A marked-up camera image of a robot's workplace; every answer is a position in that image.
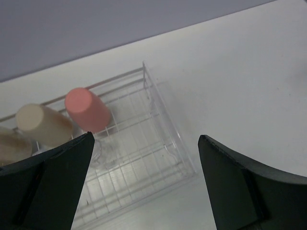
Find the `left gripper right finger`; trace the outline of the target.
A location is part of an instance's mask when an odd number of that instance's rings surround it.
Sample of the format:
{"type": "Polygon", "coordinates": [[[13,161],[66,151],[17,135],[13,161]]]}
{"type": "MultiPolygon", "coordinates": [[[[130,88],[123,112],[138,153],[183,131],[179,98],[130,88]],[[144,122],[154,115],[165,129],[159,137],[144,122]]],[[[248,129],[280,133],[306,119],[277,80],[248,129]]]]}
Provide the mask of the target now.
{"type": "Polygon", "coordinates": [[[304,230],[307,179],[238,153],[208,135],[198,141],[219,230],[304,230]]]}

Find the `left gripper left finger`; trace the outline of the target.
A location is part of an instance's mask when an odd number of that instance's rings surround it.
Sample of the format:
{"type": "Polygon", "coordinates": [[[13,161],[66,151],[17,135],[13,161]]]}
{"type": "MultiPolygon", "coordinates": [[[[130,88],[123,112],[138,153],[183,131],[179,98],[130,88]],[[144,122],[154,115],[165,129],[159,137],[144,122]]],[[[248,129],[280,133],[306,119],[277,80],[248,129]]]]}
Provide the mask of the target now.
{"type": "Polygon", "coordinates": [[[69,230],[94,149],[87,132],[0,168],[2,230],[69,230]]]}

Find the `pink ceramic mug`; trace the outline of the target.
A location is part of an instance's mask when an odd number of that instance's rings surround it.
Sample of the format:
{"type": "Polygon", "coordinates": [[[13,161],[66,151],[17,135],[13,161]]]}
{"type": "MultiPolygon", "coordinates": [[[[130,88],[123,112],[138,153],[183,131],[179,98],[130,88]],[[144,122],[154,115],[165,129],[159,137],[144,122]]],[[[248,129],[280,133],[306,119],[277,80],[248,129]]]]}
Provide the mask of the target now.
{"type": "Polygon", "coordinates": [[[0,166],[31,157],[32,143],[17,131],[0,127],[0,166]]]}

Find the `beige plastic cup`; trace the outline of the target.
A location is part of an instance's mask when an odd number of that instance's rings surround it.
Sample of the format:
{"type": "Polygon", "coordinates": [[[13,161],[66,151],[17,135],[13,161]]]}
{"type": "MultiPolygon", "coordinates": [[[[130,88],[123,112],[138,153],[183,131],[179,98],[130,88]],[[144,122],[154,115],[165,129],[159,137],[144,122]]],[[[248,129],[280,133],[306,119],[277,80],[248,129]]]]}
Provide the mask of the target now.
{"type": "Polygon", "coordinates": [[[48,147],[60,146],[73,135],[73,124],[60,112],[40,104],[27,104],[15,115],[17,127],[28,137],[48,147]]]}

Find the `red plastic cup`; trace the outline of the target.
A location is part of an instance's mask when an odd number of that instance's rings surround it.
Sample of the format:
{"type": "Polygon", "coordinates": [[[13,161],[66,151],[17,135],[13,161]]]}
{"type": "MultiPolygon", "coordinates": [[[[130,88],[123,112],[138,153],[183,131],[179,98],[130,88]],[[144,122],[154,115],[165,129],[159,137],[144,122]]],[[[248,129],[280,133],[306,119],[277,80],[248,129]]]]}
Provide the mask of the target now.
{"type": "Polygon", "coordinates": [[[86,88],[70,90],[64,104],[69,116],[84,131],[101,132],[110,122],[111,112],[108,107],[86,88]]]}

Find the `clear glass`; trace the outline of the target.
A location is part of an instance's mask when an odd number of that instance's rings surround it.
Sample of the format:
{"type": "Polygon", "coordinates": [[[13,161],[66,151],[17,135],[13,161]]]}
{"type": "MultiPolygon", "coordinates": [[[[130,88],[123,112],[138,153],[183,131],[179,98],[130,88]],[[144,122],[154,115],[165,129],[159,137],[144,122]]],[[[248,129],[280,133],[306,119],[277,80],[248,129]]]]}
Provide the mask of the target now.
{"type": "Polygon", "coordinates": [[[95,139],[90,166],[100,170],[109,170],[118,166],[113,146],[106,141],[95,139]]]}

